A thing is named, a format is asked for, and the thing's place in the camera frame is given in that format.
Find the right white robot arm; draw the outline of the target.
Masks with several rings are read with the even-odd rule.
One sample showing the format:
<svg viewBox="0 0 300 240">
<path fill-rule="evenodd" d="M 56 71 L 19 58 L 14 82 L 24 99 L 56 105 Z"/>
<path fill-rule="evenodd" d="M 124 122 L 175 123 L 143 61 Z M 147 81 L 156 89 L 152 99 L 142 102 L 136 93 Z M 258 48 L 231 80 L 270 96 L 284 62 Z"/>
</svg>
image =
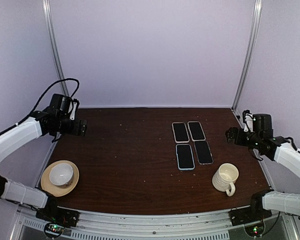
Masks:
<svg viewBox="0 0 300 240">
<path fill-rule="evenodd" d="M 272 117 L 266 113 L 242 113 L 244 127 L 230 127 L 225 136 L 228 143 L 257 150 L 260 156 L 266 156 L 289 169 L 300 179 L 300 149 L 292 137 L 274 136 Z M 263 190 L 251 197 L 246 210 L 249 220 L 258 220 L 266 211 L 278 211 L 300 217 L 300 194 Z"/>
</svg>

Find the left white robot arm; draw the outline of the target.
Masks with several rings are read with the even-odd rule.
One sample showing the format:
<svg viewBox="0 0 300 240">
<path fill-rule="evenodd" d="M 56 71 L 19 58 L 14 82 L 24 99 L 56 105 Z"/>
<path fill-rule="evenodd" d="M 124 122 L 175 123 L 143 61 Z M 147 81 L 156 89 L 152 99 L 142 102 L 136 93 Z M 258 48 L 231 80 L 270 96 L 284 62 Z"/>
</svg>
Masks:
<svg viewBox="0 0 300 240">
<path fill-rule="evenodd" d="M 0 164 L 13 152 L 27 143 L 50 135 L 57 142 L 64 135 L 85 136 L 87 121 L 76 118 L 80 102 L 69 96 L 55 93 L 44 110 L 32 110 L 20 123 L 0 133 Z M 62 218 L 62 211 L 52 196 L 42 190 L 7 179 L 0 174 L 0 199 L 26 204 L 37 209 L 51 222 Z"/>
</svg>

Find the cream ribbed mug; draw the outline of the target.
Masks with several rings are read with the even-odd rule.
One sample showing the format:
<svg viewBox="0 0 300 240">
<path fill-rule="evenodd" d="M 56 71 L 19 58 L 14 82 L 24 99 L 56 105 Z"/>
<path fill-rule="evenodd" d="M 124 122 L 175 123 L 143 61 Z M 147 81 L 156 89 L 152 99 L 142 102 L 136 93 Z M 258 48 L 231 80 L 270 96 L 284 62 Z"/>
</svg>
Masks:
<svg viewBox="0 0 300 240">
<path fill-rule="evenodd" d="M 228 197 L 232 197 L 236 192 L 235 183 L 239 178 L 239 170 L 231 163 L 223 163 L 219 166 L 212 177 L 213 187 L 225 192 Z"/>
</svg>

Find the white bowl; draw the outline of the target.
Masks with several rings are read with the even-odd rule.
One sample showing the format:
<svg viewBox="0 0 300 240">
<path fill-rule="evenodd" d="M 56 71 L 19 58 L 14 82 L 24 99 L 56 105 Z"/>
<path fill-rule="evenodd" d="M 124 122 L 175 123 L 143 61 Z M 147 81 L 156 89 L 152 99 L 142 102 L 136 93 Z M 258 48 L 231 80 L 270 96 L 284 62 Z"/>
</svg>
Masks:
<svg viewBox="0 0 300 240">
<path fill-rule="evenodd" d="M 73 181 L 74 170 L 68 163 L 59 163 L 49 173 L 50 182 L 58 187 L 69 186 Z"/>
</svg>

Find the tan saucer plate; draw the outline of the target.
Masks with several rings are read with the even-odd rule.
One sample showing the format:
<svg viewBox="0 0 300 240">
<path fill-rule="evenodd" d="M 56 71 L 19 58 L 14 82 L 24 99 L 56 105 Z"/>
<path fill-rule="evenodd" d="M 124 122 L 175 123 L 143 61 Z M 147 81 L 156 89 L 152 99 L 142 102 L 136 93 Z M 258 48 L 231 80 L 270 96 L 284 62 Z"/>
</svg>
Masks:
<svg viewBox="0 0 300 240">
<path fill-rule="evenodd" d="M 73 168 L 73 179 L 72 179 L 72 183 L 68 186 L 56 186 L 53 185 L 50 180 L 49 180 L 49 174 L 51 169 L 56 166 L 57 164 L 61 164 L 61 163 L 67 163 L 70 164 Z M 57 162 L 54 162 L 52 164 L 50 164 L 43 172 L 42 176 L 41 176 L 41 180 L 40 180 L 40 185 L 41 188 L 52 194 L 55 197 L 62 197 L 65 196 L 67 194 L 69 194 L 77 185 L 78 181 L 79 181 L 79 169 L 78 167 L 71 161 L 68 160 L 59 160 Z"/>
</svg>

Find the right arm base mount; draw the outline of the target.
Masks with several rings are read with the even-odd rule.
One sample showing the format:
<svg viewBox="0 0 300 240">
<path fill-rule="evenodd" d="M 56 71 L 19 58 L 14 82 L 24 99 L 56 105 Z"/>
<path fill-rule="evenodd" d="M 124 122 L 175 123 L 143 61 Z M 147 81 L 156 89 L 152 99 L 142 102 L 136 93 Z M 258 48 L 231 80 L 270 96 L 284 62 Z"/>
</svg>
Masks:
<svg viewBox="0 0 300 240">
<path fill-rule="evenodd" d="M 265 219 L 273 215 L 270 210 L 254 212 L 251 207 L 234 208 L 228 214 L 233 227 L 243 225 L 245 233 L 253 238 L 261 237 L 266 232 Z"/>
</svg>

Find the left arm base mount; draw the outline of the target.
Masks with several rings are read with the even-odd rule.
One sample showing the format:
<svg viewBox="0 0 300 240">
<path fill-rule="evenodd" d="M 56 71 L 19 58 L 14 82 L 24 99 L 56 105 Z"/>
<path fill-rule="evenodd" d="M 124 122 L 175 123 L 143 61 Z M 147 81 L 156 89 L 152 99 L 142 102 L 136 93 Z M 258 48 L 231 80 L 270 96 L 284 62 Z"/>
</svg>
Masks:
<svg viewBox="0 0 300 240">
<path fill-rule="evenodd" d="M 56 239 L 71 227 L 76 227 L 80 213 L 76 210 L 57 208 L 55 212 L 36 209 L 35 217 L 44 220 L 43 233 L 50 239 Z"/>
</svg>

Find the left aluminium corner post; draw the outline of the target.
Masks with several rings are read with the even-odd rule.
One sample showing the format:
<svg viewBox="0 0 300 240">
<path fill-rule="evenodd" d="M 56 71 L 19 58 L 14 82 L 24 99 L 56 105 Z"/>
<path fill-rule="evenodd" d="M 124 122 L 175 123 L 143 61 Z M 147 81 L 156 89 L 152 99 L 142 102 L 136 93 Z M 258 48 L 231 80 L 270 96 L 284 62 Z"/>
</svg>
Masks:
<svg viewBox="0 0 300 240">
<path fill-rule="evenodd" d="M 56 35 L 54 30 L 54 24 L 53 24 L 52 12 L 51 12 L 51 1 L 42 0 L 42 7 L 43 7 L 43 14 L 46 21 L 46 26 L 48 30 L 49 39 L 50 39 L 50 45 L 52 49 L 52 55 L 53 55 L 56 73 L 58 79 L 63 80 L 65 77 L 64 77 L 64 72 L 62 68 L 62 63 L 58 51 L 57 40 L 56 40 Z"/>
</svg>

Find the aluminium corner post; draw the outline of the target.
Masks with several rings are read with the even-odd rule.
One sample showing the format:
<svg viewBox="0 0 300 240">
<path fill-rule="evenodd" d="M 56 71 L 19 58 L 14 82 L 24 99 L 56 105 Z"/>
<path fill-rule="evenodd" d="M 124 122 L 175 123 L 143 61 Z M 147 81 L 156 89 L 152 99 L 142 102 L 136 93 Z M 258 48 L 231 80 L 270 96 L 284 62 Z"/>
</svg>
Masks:
<svg viewBox="0 0 300 240">
<path fill-rule="evenodd" d="M 247 50 L 243 62 L 242 71 L 240 74 L 239 84 L 236 90 L 236 94 L 234 97 L 234 101 L 232 104 L 231 109 L 236 112 L 239 106 L 239 102 L 241 99 L 241 96 L 243 94 L 244 86 L 249 74 L 249 69 L 251 66 L 251 62 L 253 59 L 253 52 L 254 48 L 257 42 L 257 37 L 259 33 L 260 23 L 261 23 L 261 17 L 262 17 L 262 0 L 255 0 L 254 1 L 254 10 L 252 15 L 252 21 L 251 21 L 251 27 L 250 27 L 250 34 L 248 39 L 248 45 Z"/>
<path fill-rule="evenodd" d="M 58 79 L 63 80 L 65 77 L 64 77 L 64 72 L 62 68 L 62 63 L 58 51 L 57 40 L 56 40 L 56 35 L 54 30 L 54 24 L 53 24 L 52 12 L 51 12 L 51 1 L 42 0 L 42 7 L 43 7 L 43 14 L 46 21 L 46 26 L 48 30 L 49 39 L 50 39 L 50 45 L 52 49 L 52 55 L 53 55 L 56 73 Z"/>
</svg>

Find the right aluminium corner post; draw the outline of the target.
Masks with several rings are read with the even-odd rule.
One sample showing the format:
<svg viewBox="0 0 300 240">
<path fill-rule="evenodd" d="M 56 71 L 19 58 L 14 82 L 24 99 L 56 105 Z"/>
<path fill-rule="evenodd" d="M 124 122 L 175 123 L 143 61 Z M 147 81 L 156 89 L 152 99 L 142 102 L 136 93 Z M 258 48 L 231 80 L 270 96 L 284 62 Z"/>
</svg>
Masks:
<svg viewBox="0 0 300 240">
<path fill-rule="evenodd" d="M 232 104 L 231 109 L 236 112 L 239 106 L 239 102 L 241 99 L 241 96 L 243 94 L 244 86 L 249 74 L 249 69 L 251 66 L 251 62 L 253 59 L 253 52 L 254 48 L 257 42 L 257 37 L 259 33 L 260 23 L 261 23 L 261 17 L 262 17 L 262 0 L 255 0 L 254 1 L 254 10 L 252 15 L 252 21 L 251 21 L 251 27 L 250 27 L 250 34 L 248 39 L 248 45 L 247 50 L 243 62 L 242 71 L 240 74 L 239 84 L 236 90 L 236 94 L 234 97 L 234 101 Z"/>
</svg>

